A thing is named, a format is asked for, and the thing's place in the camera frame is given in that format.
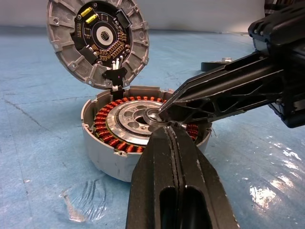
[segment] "screw hole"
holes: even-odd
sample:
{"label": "screw hole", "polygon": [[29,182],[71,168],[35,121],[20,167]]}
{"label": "screw hole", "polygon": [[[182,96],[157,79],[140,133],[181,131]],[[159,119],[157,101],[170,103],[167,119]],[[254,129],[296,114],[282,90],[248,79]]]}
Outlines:
{"label": "screw hole", "polygon": [[54,18],[54,19],[53,19],[53,22],[54,22],[55,25],[58,25],[58,23],[59,23],[59,21],[58,21],[57,18]]}

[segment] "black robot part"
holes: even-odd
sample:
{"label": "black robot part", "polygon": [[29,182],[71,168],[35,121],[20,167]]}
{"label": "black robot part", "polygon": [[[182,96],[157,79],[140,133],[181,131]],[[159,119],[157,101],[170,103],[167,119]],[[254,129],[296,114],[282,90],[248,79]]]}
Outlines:
{"label": "black robot part", "polygon": [[305,124],[305,2],[249,27],[253,54],[187,80],[161,108],[164,120],[214,121],[270,104],[288,127]]}
{"label": "black robot part", "polygon": [[152,134],[132,174],[126,228],[239,228],[217,172],[185,130]]}

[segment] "circuit board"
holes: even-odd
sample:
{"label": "circuit board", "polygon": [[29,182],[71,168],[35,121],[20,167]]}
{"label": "circuit board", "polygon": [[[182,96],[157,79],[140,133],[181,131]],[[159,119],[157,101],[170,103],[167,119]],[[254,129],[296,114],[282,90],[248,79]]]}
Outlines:
{"label": "circuit board", "polygon": [[112,68],[118,58],[122,63],[130,53],[128,30],[126,20],[122,20],[122,15],[118,16],[118,10],[113,6],[90,2],[79,11],[72,38],[78,49],[85,47],[96,56],[92,64],[99,63]]}

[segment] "white wall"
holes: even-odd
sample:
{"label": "white wall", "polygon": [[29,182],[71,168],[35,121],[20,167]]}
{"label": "white wall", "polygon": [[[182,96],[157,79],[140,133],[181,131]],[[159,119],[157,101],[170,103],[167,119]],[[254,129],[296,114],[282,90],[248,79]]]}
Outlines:
{"label": "white wall", "polygon": [[[247,31],[264,0],[138,0],[152,29]],[[0,0],[0,25],[44,26],[47,0]]]}

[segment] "yellow capacitor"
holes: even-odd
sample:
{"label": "yellow capacitor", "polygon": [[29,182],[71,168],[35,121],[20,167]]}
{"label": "yellow capacitor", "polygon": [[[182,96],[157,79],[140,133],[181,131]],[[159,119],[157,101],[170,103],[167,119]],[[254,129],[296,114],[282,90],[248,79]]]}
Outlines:
{"label": "yellow capacitor", "polygon": [[97,14],[94,14],[92,15],[91,17],[89,17],[87,20],[86,20],[86,23],[87,24],[91,24],[93,21],[95,21],[99,16]]}
{"label": "yellow capacitor", "polygon": [[82,13],[81,13],[81,16],[82,17],[85,17],[88,13],[92,12],[93,9],[91,7],[85,9]]}

